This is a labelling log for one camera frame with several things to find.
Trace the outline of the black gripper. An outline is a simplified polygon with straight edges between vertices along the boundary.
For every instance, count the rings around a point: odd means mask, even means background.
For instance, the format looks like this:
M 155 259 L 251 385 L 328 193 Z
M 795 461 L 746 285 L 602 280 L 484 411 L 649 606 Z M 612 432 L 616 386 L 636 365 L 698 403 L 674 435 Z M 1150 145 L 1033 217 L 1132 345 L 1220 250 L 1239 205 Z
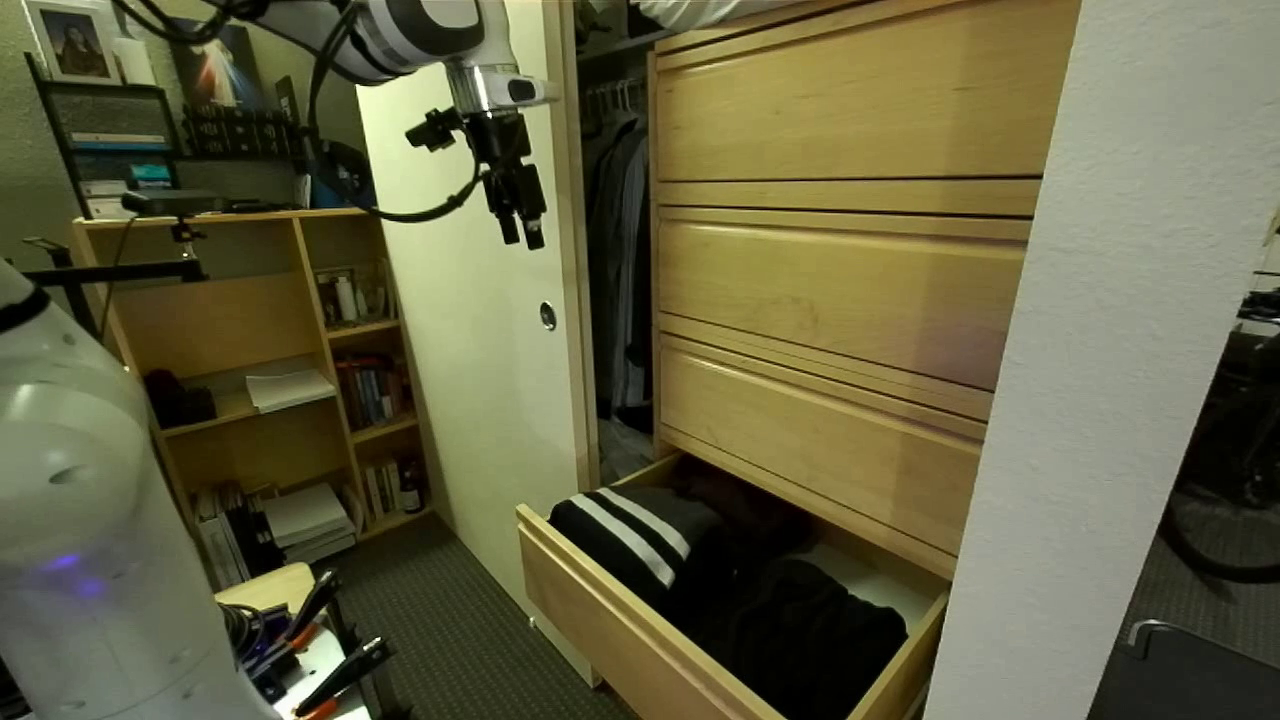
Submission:
M 468 146 L 484 168 L 484 193 L 496 205 L 496 225 L 503 244 L 543 247 L 543 197 L 534 193 L 537 168 L 529 165 L 529 123 L 522 110 L 474 110 L 463 123 Z

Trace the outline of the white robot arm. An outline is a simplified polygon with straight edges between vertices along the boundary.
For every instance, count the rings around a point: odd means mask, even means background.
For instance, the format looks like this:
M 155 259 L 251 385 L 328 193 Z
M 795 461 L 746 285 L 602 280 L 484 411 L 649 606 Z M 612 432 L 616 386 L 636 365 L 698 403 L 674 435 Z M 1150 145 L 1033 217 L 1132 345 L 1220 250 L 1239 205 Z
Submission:
M 111 0 L 155 35 L 247 20 L 314 51 L 316 77 L 450 70 L 468 189 L 542 235 L 503 0 L 208 0 L 185 27 Z M 279 720 L 242 667 L 202 553 L 152 451 L 147 397 L 37 280 L 0 263 L 0 655 L 37 720 Z

